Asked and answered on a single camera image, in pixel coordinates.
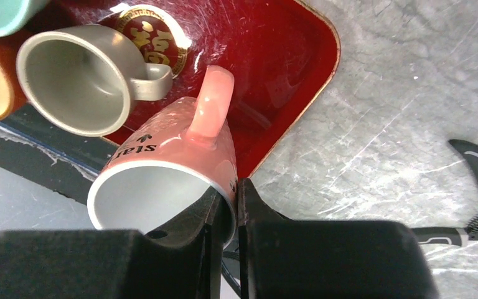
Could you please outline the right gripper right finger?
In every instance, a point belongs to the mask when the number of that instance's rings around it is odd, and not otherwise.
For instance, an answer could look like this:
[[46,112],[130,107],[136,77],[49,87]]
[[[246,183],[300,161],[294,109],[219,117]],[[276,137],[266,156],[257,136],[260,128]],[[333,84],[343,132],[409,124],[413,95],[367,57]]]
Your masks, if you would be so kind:
[[292,220],[238,183],[242,298],[438,298],[414,233],[395,221]]

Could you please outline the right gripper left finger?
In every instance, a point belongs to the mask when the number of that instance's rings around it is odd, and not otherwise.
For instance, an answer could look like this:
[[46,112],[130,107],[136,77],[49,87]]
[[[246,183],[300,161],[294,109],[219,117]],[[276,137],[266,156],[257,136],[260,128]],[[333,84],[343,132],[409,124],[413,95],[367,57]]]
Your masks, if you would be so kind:
[[147,234],[0,232],[0,298],[218,298],[223,198],[213,189]]

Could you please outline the red white cup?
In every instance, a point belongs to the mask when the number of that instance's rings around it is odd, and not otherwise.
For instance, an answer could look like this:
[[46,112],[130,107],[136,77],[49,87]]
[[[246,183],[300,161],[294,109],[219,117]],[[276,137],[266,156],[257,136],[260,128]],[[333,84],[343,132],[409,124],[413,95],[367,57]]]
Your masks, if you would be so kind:
[[147,233],[215,189],[228,209],[225,244],[237,228],[237,158],[227,121],[235,78],[208,66],[197,97],[181,97],[137,129],[112,155],[87,197],[96,229]]

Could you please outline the teal green cup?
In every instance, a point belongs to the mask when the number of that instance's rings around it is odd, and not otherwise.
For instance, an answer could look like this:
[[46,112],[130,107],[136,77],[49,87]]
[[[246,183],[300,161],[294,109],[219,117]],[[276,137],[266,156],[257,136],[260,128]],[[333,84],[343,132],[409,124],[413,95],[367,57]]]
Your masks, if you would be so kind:
[[19,31],[49,0],[0,0],[0,37]]

